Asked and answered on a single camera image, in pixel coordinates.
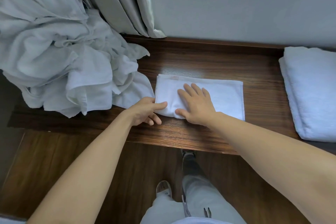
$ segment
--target leg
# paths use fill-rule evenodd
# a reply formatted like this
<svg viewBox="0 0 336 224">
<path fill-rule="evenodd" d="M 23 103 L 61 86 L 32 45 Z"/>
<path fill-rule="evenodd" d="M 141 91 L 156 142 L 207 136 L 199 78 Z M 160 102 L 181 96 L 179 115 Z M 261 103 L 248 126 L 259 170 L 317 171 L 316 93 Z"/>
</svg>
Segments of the leg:
<svg viewBox="0 0 336 224">
<path fill-rule="evenodd" d="M 182 181 L 183 191 L 191 216 L 204 217 L 204 208 L 210 208 L 213 219 L 234 224 L 246 224 L 240 214 L 206 178 L 196 162 L 193 152 L 184 153 L 182 171 L 184 174 Z"/>
<path fill-rule="evenodd" d="M 157 197 L 143 216 L 140 224 L 171 224 L 185 218 L 183 204 L 171 198 L 168 182 L 162 181 L 157 186 Z"/>
</svg>

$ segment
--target person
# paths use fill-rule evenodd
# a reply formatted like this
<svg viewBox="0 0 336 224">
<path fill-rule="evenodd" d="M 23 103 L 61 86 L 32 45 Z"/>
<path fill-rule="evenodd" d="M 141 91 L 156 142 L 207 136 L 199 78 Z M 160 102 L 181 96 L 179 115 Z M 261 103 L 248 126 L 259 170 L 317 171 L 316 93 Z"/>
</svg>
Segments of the person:
<svg viewBox="0 0 336 224">
<path fill-rule="evenodd" d="M 216 112 L 208 91 L 196 84 L 185 84 L 178 93 L 188 110 L 177 109 L 177 114 L 219 133 L 311 223 L 336 223 L 336 156 Z M 130 128 L 142 122 L 161 124 L 154 112 L 167 103 L 154 101 L 146 97 L 121 112 L 69 166 L 27 223 L 94 223 Z M 141 223 L 245 224 L 205 177 L 192 151 L 183 150 L 183 173 L 184 202 L 173 201 L 169 184 L 162 181 Z"/>
</svg>

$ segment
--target light-colored sweatpants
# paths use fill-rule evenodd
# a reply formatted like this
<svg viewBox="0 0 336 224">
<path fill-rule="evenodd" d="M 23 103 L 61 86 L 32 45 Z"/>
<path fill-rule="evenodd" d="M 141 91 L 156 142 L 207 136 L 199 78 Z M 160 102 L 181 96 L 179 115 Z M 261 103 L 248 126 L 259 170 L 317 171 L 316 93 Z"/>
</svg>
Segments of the light-colored sweatpants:
<svg viewBox="0 0 336 224">
<path fill-rule="evenodd" d="M 210 208 L 211 217 L 232 224 L 246 224 L 240 214 L 206 178 L 193 155 L 183 159 L 183 191 L 192 217 L 205 217 L 204 208 Z M 171 224 L 185 218 L 183 203 L 161 195 L 157 197 L 141 220 L 141 224 Z"/>
</svg>

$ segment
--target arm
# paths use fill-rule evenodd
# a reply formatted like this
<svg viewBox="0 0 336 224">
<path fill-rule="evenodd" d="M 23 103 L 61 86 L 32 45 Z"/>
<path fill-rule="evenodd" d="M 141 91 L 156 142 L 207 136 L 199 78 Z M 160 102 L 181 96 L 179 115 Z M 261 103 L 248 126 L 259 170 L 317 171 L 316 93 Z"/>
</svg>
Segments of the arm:
<svg viewBox="0 0 336 224">
<path fill-rule="evenodd" d="M 302 141 L 216 112 L 208 91 L 184 85 L 189 111 L 175 112 L 219 133 L 313 224 L 336 223 L 336 156 Z"/>
<path fill-rule="evenodd" d="M 27 224 L 94 223 L 130 128 L 142 122 L 161 124 L 153 112 L 167 103 L 154 102 L 154 98 L 143 98 L 118 115 L 69 166 Z"/>
</svg>

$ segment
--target wooden floor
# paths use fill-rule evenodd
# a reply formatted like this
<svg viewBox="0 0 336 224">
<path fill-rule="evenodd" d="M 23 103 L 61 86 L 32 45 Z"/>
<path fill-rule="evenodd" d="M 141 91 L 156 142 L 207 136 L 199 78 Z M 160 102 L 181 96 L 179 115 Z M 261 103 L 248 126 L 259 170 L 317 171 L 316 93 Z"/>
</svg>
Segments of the wooden floor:
<svg viewBox="0 0 336 224">
<path fill-rule="evenodd" d="M 149 78 L 153 88 L 158 74 L 242 81 L 246 121 L 299 139 L 279 67 L 283 49 L 143 38 L 127 38 L 127 41 L 140 44 L 150 52 L 150 57 L 138 60 L 138 70 Z M 21 102 L 15 107 L 9 125 L 97 136 L 121 111 L 122 108 L 113 107 L 68 119 L 56 112 L 31 109 Z M 128 141 L 236 154 L 207 128 L 171 117 L 162 117 L 162 121 L 162 125 L 151 130 L 146 124 L 132 128 Z"/>
<path fill-rule="evenodd" d="M 27 131 L 0 192 L 0 214 L 28 218 L 71 162 L 93 140 Z M 305 217 L 237 155 L 197 152 L 211 182 L 248 224 L 308 224 Z M 139 223 L 160 180 L 181 201 L 181 154 L 176 148 L 127 142 L 96 223 Z"/>
</svg>

